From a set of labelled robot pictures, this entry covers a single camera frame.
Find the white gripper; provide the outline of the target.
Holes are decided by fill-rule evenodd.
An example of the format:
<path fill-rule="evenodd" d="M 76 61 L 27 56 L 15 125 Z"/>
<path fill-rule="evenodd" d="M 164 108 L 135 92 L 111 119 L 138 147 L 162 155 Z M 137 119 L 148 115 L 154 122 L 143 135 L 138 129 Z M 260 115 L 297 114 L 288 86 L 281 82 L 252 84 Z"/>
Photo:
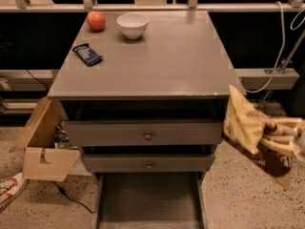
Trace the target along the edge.
<path fill-rule="evenodd" d="M 297 137 L 295 143 L 282 144 L 266 138 L 260 143 L 268 149 L 284 156 L 295 156 L 297 160 L 305 162 L 305 121 L 302 118 L 281 117 L 273 118 L 265 126 L 267 135 L 292 135 Z"/>

